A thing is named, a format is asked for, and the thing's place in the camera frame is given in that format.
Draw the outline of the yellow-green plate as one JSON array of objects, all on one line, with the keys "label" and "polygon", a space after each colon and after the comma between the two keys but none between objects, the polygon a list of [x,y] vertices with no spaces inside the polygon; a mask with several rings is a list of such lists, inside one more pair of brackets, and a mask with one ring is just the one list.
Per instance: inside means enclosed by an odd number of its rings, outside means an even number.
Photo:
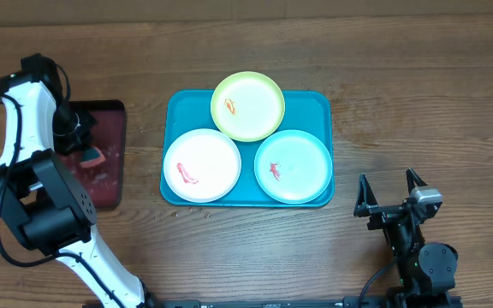
[{"label": "yellow-green plate", "polygon": [[253,71],[231,74],[211,97],[217,128],[240,142],[265,139],[281,125],[286,110],[282,89],[270,77]]}]

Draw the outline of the white plate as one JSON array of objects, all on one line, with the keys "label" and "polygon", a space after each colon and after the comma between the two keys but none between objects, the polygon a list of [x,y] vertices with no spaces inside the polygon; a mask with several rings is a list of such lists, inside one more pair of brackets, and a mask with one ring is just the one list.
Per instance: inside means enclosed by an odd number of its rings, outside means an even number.
[{"label": "white plate", "polygon": [[192,203],[208,203],[229,193],[239,180],[241,154],[224,133],[200,128],[172,142],[163,160],[170,190]]}]

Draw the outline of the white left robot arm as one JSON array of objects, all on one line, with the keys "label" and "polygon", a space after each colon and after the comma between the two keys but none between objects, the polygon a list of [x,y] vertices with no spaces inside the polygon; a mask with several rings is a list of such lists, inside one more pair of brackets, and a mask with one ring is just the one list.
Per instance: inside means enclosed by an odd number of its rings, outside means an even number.
[{"label": "white left robot arm", "polygon": [[56,260],[68,266],[98,297],[102,307],[159,307],[144,282],[131,274],[105,244],[95,204],[61,161],[86,151],[95,119],[69,106],[63,68],[34,54],[21,70],[0,78],[6,110],[0,156],[0,255],[9,264],[32,268]]}]

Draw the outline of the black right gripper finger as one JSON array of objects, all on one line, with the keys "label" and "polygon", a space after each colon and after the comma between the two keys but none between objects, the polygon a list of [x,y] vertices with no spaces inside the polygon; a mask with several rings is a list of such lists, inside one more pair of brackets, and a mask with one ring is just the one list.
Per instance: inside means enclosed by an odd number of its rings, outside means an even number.
[{"label": "black right gripper finger", "polygon": [[369,208],[377,208],[378,203],[371,190],[370,184],[366,179],[365,174],[359,176],[359,193],[356,202],[357,210],[364,210]]},{"label": "black right gripper finger", "polygon": [[407,178],[407,189],[412,191],[416,187],[425,187],[426,183],[418,176],[418,174],[412,169],[409,168],[406,171]]}]

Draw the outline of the black and pink sponge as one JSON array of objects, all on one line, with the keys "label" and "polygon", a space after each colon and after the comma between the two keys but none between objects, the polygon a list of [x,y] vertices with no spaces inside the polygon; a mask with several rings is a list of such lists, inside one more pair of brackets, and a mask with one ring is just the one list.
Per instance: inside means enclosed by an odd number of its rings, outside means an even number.
[{"label": "black and pink sponge", "polygon": [[80,166],[83,169],[94,168],[106,161],[104,154],[96,146],[86,148],[81,155]]}]

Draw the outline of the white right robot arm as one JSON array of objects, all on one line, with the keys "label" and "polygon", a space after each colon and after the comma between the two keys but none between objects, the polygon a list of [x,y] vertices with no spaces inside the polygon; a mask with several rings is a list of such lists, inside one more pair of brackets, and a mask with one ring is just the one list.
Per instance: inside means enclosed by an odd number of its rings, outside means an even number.
[{"label": "white right robot arm", "polygon": [[[443,204],[437,188],[426,184],[413,169],[406,171],[408,196],[400,204],[380,206],[365,175],[359,177],[359,194],[353,214],[367,217],[367,228],[381,230],[393,259],[363,286],[359,297],[349,302],[355,307],[461,307],[459,297],[451,297],[455,287],[458,252],[450,245],[427,243],[420,225],[431,219]],[[397,268],[401,285],[384,296],[366,294],[371,284]]]}]

